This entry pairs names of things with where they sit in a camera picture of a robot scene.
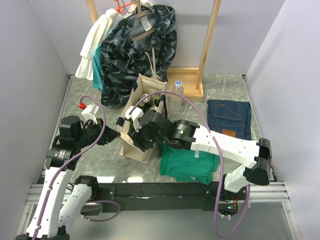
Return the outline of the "clear water bottle blue cap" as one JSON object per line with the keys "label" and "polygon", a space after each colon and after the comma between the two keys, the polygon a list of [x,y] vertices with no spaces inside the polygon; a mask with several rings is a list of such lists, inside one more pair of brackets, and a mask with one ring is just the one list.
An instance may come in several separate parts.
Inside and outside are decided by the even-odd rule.
{"label": "clear water bottle blue cap", "polygon": [[[183,84],[180,80],[177,80],[174,84],[174,86],[172,87],[171,91],[173,93],[179,94],[181,96],[184,95],[184,88],[183,88]],[[182,106],[182,98],[180,98],[177,95],[172,94],[170,97],[170,109],[172,111],[178,111],[180,110],[181,106]]]}

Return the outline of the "beige canvas tote bag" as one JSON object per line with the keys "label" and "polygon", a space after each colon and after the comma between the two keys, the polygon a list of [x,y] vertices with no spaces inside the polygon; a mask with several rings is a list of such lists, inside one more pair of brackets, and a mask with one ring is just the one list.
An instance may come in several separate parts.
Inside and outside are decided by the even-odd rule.
{"label": "beige canvas tote bag", "polygon": [[117,131],[120,132],[123,142],[123,147],[119,154],[142,163],[148,162],[154,144],[150,141],[143,142],[141,133],[135,131],[132,120],[126,119],[126,112],[131,110],[142,95],[168,89],[167,83],[160,81],[160,76],[156,73],[155,50],[152,48],[151,52],[152,55],[145,53],[150,63],[151,77],[142,74],[138,75],[136,82],[133,83],[127,104],[116,122]]}

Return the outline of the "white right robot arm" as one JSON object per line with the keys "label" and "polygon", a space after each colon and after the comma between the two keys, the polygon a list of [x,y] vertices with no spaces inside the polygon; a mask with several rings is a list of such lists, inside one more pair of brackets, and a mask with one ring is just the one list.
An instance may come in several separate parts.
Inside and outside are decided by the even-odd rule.
{"label": "white right robot arm", "polygon": [[248,184],[270,184],[272,154],[268,139],[239,139],[188,120],[171,122],[159,112],[143,112],[138,107],[131,107],[124,117],[132,122],[133,143],[143,152],[157,143],[174,149],[222,155],[239,163],[240,167],[222,178],[219,193],[224,199],[231,199]]}

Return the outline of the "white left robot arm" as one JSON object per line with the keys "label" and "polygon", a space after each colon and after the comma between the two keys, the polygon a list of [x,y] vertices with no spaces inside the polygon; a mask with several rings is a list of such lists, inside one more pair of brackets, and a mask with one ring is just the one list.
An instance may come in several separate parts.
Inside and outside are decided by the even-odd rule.
{"label": "white left robot arm", "polygon": [[120,133],[108,127],[102,118],[86,122],[78,116],[64,117],[59,135],[46,155],[45,176],[37,208],[25,233],[17,240],[68,240],[69,230],[83,206],[103,203],[97,177],[81,175],[73,183],[70,197],[64,200],[83,149],[111,143]]}

